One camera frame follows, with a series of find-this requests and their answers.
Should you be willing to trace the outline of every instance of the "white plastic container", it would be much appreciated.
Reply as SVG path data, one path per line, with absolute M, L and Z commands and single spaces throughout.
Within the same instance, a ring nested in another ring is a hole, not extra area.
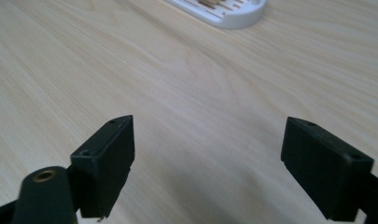
M 224 29 L 240 29 L 254 24 L 263 13 L 267 0 L 221 0 L 207 5 L 198 0 L 165 0 L 192 16 Z

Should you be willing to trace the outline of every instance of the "small hole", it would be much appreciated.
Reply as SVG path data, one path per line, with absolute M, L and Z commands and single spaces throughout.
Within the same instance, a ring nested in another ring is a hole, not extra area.
M 80 151 L 81 156 L 90 156 L 90 152 L 88 150 Z
M 354 160 L 360 160 L 361 159 L 361 156 L 359 156 L 358 154 L 352 154 L 351 157 Z
M 34 182 L 41 183 L 51 180 L 56 174 L 57 173 L 53 170 L 43 171 L 40 174 L 34 176 Z

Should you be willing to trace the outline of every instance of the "light wood grain surface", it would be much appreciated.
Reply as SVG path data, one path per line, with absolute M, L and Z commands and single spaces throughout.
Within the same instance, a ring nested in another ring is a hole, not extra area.
M 104 223 L 328 223 L 280 161 L 286 118 L 378 175 L 378 0 L 269 0 L 233 31 L 162 0 L 0 0 L 0 205 L 129 114 L 136 160 Z

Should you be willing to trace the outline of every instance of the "white tray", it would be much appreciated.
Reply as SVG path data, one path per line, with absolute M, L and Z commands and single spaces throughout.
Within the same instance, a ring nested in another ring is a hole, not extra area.
M 192 16 L 224 29 L 240 29 L 261 18 L 267 0 L 221 0 L 206 5 L 198 0 L 165 0 Z

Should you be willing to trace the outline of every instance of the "black clamp jaw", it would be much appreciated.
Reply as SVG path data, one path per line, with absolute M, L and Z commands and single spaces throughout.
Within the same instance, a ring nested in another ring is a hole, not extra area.
M 334 221 L 378 224 L 378 178 L 374 160 L 332 133 L 303 119 L 287 119 L 282 161 L 322 214 Z
M 0 207 L 0 224 L 73 224 L 78 209 L 83 217 L 108 217 L 134 156 L 133 116 L 110 120 L 71 155 L 67 169 L 26 176 L 19 199 Z

